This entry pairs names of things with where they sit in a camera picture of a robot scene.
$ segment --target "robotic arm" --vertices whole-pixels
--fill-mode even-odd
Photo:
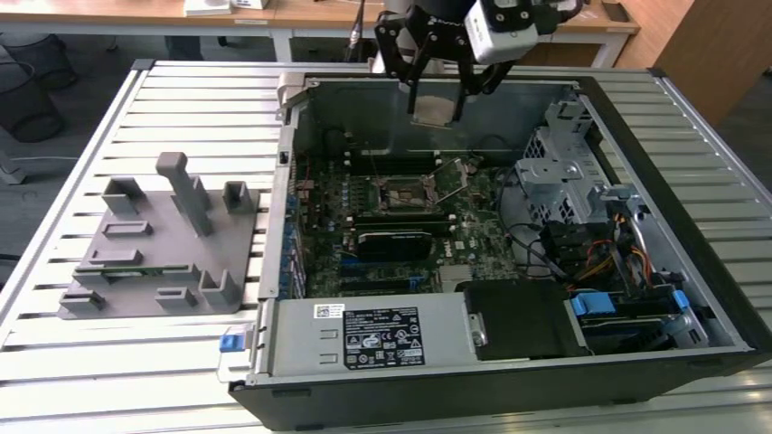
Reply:
[[[466,97],[495,90],[517,59],[537,44],[538,36],[553,33],[557,24],[573,18],[582,6],[582,0],[411,0],[406,3],[410,5],[405,14],[383,11],[374,26],[385,74],[407,86],[407,114],[413,114],[427,62],[431,59],[455,62],[461,86],[453,121],[461,118]],[[409,39],[414,48],[405,46]],[[474,74],[475,63],[487,65],[479,74]]]

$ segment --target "table leg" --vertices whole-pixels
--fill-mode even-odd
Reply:
[[[270,37],[273,39],[275,61],[285,63],[291,62],[291,47],[289,46],[289,40],[291,39],[291,30],[271,29]]]
[[[598,49],[598,53],[591,61],[591,68],[613,68],[615,59],[625,48],[627,38],[626,33],[605,34],[605,42]]]

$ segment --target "trash can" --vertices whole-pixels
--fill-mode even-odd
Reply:
[[[63,43],[54,34],[2,33],[0,45],[14,61],[31,65],[34,78],[43,88],[62,89],[77,81],[77,74],[63,53]]]
[[[39,142],[63,127],[29,63],[0,62],[0,127],[18,142]]]

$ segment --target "blue latch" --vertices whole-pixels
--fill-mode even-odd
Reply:
[[[689,308],[689,299],[686,298],[686,294],[679,289],[673,291],[673,299],[675,300],[677,308],[682,312]]]
[[[582,292],[570,299],[575,316],[611,314],[615,312],[610,296],[605,292]]]
[[[245,337],[243,335],[222,335],[219,336],[219,352],[221,353],[238,353],[245,350]]]
[[[414,291],[418,288],[421,282],[423,281],[423,276],[411,276],[410,278],[407,278],[407,281],[410,282],[410,291]]]

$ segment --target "green circuit board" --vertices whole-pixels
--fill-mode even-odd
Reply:
[[[473,279],[514,278],[514,257],[493,209],[498,167],[482,168],[471,175],[458,172],[458,159],[447,158],[431,177],[435,196],[415,176],[350,175],[342,161],[307,160],[310,169],[298,173],[309,178],[301,192],[302,245],[307,298],[441,292],[437,270],[441,266],[467,265]],[[378,191],[398,193],[379,194]],[[387,211],[382,204],[389,201]],[[451,219],[449,236],[431,239],[427,258],[409,262],[359,262],[354,235],[346,226],[349,215],[377,216],[415,213]],[[366,291],[351,290],[365,285]]]

